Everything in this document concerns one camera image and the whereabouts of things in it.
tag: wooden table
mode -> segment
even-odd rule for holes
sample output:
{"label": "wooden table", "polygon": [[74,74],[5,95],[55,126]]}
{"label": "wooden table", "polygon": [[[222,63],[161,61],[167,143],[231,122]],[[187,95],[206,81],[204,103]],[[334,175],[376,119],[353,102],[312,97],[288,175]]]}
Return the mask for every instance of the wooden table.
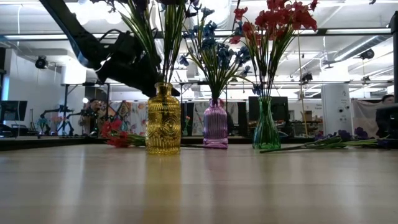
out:
{"label": "wooden table", "polygon": [[398,152],[0,152],[1,224],[398,223]]}

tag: black robotic arm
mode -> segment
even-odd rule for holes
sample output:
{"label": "black robotic arm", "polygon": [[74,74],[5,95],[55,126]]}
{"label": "black robotic arm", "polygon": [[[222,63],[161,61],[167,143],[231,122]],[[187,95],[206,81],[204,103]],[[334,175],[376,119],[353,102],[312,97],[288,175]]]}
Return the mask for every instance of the black robotic arm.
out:
{"label": "black robotic arm", "polygon": [[[111,78],[137,88],[148,97],[156,95],[157,74],[140,43],[130,32],[120,32],[113,44],[102,44],[81,26],[63,0],[40,2],[68,37],[78,61],[84,67],[94,69],[102,83]],[[180,92],[173,88],[172,95],[180,96]]]}

